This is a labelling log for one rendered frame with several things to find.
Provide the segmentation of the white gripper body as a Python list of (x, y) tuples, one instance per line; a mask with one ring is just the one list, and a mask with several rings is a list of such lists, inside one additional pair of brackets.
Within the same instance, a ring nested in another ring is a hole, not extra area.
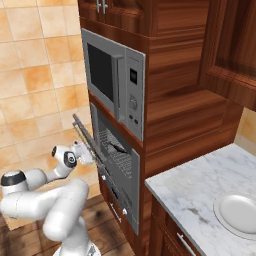
[(82, 165), (92, 165), (96, 162), (96, 157), (82, 144), (77, 147), (77, 158)]

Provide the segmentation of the grey oven door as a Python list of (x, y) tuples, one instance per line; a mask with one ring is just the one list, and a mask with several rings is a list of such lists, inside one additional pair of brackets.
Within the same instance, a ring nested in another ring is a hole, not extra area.
[(81, 139), (96, 157), (96, 163), (100, 175), (106, 178), (106, 183), (109, 190), (117, 199), (122, 213), (126, 216), (132, 214), (132, 200), (130, 199), (132, 177), (127, 178), (116, 164), (109, 162), (109, 159), (102, 152), (102, 147), (99, 139), (99, 132), (109, 129), (111, 133), (118, 139), (118, 141), (128, 150), (131, 155), (132, 150), (128, 143), (115, 131), (115, 129), (103, 118), (95, 119), (96, 129), (94, 136), (91, 136), (85, 126), (82, 124), (76, 114), (73, 115), (74, 127), (77, 129)]

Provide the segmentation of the wood drawer under oven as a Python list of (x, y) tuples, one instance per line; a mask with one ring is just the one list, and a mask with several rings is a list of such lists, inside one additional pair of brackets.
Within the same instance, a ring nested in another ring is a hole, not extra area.
[[(116, 219), (119, 227), (121, 228), (121, 231), (124, 233), (127, 241), (129, 242), (132, 250), (134, 251), (135, 255), (140, 256), (140, 242), (139, 242), (138, 236), (135, 234), (128, 219), (122, 213), (121, 208), (119, 207), (119, 205), (117, 203), (117, 199), (112, 194), (112, 192), (108, 189), (106, 181), (101, 178), (101, 175), (98, 175), (98, 178), (99, 178), (99, 184), (100, 184), (100, 191), (103, 195), (104, 200), (106, 201), (107, 205), (109, 206), (110, 211), (114, 215), (114, 218)], [(114, 208), (115, 208), (116, 212), (122, 218), (121, 223), (118, 221), (113, 210), (111, 209), (110, 203), (114, 204)]]

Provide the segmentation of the grey built-in oven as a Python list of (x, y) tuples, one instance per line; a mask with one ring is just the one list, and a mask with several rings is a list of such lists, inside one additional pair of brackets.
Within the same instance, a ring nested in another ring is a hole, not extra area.
[[(90, 110), (92, 115), (93, 132), (96, 129), (95, 119), (103, 118), (104, 121), (107, 121), (110, 124), (110, 122), (100, 113), (93, 103), (90, 104)], [(128, 141), (116, 129), (115, 131), (128, 143)], [(125, 217), (128, 219), (134, 232), (139, 234), (140, 155), (129, 143), (128, 145), (132, 150), (132, 185), (130, 194), (130, 199), (132, 200), (132, 214), (129, 216), (125, 215)]]

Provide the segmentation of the silver microwave oven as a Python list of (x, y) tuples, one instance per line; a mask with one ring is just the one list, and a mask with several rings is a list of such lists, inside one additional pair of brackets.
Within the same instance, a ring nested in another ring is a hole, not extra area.
[(126, 46), (126, 118), (122, 122), (140, 141), (144, 132), (146, 55)]

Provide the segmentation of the microwave door with dark window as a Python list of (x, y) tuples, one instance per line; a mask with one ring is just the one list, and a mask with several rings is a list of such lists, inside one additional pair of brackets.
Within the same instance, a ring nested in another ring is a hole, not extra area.
[(122, 55), (119, 71), (119, 120), (126, 118), (126, 46), (82, 29), (88, 89), (114, 115), (112, 55)]

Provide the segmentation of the tall dark wood cabinet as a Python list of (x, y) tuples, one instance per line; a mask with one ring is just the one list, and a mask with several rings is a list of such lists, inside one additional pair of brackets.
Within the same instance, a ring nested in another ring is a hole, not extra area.
[(147, 178), (233, 142), (242, 109), (198, 86), (210, 0), (143, 0), (140, 21), (121, 26), (79, 14), (84, 28), (144, 53), (144, 132), (138, 140), (89, 91), (89, 102), (140, 155), (140, 256), (149, 256), (152, 195)]

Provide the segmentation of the wood drawer under worktop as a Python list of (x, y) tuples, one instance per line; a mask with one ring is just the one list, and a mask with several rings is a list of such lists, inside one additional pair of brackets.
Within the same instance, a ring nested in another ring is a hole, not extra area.
[(185, 241), (197, 256), (203, 256), (163, 206), (153, 197), (149, 256), (192, 256), (179, 241), (177, 232), (183, 234)]

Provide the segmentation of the white plate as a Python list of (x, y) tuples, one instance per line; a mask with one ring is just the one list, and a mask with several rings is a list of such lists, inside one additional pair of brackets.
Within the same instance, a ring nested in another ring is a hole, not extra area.
[(228, 231), (256, 241), (256, 199), (238, 192), (222, 193), (216, 197), (213, 211)]

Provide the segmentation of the dark wood wall cupboard door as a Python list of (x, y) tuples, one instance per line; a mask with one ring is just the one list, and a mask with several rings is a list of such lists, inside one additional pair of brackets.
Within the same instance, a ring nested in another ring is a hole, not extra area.
[(256, 0), (210, 0), (198, 84), (256, 112)]

